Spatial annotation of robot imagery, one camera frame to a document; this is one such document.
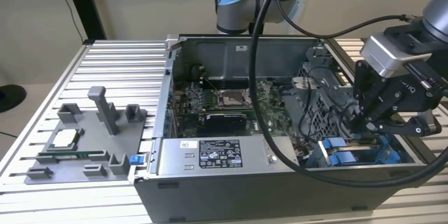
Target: green circuit board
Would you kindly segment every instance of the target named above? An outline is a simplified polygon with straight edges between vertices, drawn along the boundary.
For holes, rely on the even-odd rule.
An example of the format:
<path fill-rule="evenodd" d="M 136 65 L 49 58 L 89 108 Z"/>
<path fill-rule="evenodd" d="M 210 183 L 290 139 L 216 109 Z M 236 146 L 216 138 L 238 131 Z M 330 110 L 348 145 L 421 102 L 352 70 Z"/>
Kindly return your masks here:
<path fill-rule="evenodd" d="M 202 90 L 196 83 L 178 97 L 177 121 L 180 137 L 250 136 L 261 134 L 250 107 L 248 89 Z M 257 83 L 258 104 L 272 136 L 296 136 L 292 121 L 284 108 L 278 88 L 272 81 Z M 206 131 L 208 115 L 241 115 L 245 127 L 237 131 L 210 133 Z"/>

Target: aluminum extrusion table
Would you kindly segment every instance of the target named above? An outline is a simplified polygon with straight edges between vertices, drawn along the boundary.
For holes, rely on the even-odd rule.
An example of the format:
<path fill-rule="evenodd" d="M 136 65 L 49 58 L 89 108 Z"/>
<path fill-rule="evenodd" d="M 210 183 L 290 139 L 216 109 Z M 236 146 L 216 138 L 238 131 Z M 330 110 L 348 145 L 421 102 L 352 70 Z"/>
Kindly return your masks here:
<path fill-rule="evenodd" d="M 353 60 L 360 59 L 360 39 L 338 39 L 337 43 Z M 0 223 L 150 223 L 128 181 L 25 185 L 24 173 L 56 127 L 60 105 L 76 102 L 81 110 L 94 109 L 86 98 L 90 86 L 108 89 L 105 96 L 118 109 L 137 103 L 148 111 L 138 151 L 149 150 L 164 59 L 164 41 L 98 40 L 82 46 L 0 162 Z M 424 142 L 437 154 L 448 146 L 448 110 L 438 106 L 434 115 L 442 131 Z M 408 119 L 412 113 L 401 116 Z M 448 168 L 420 188 L 398 191 L 374 211 L 241 222 L 412 224 L 446 220 Z"/>

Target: black chair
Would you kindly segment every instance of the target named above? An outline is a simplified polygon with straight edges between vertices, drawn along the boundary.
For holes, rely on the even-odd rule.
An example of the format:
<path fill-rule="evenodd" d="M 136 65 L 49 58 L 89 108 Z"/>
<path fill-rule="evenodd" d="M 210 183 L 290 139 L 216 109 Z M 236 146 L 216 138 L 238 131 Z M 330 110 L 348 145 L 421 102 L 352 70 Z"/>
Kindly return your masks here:
<path fill-rule="evenodd" d="M 0 113 L 16 107 L 25 100 L 26 91 L 18 85 L 0 86 Z"/>

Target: sticker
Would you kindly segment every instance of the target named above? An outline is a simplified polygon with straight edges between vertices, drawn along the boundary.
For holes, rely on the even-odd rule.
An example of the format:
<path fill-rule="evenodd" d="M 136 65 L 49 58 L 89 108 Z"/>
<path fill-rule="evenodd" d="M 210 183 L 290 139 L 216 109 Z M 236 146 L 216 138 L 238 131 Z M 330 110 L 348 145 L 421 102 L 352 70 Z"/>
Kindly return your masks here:
<path fill-rule="evenodd" d="M 236 46 L 234 50 L 238 51 L 246 51 L 246 46 Z"/>
<path fill-rule="evenodd" d="M 180 142 L 180 148 L 196 149 L 197 148 L 197 141 L 181 141 Z"/>
<path fill-rule="evenodd" d="M 201 168 L 242 167 L 240 140 L 198 141 L 198 153 L 198 166 Z"/>

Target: warning label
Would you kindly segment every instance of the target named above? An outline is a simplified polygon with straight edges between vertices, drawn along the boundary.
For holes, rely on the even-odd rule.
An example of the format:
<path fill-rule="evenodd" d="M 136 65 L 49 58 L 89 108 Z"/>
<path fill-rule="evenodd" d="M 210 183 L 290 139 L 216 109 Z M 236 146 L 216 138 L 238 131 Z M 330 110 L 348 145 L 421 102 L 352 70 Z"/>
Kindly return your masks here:
<path fill-rule="evenodd" d="M 198 141 L 201 168 L 242 167 L 240 140 Z"/>

